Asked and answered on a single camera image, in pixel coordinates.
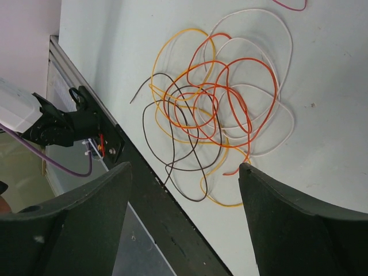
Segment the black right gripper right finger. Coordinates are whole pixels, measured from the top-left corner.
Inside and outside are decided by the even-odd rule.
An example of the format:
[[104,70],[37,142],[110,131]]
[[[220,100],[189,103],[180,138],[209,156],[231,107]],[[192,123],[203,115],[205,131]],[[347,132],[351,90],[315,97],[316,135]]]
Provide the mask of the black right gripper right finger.
[[248,163],[239,186],[260,275],[367,275],[367,214],[294,189]]

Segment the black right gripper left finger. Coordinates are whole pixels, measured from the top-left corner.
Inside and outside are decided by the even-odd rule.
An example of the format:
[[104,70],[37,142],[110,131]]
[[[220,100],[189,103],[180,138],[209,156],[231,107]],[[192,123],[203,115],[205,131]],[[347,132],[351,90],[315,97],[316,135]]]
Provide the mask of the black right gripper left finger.
[[111,275],[131,187],[125,162],[51,200],[1,214],[1,274]]

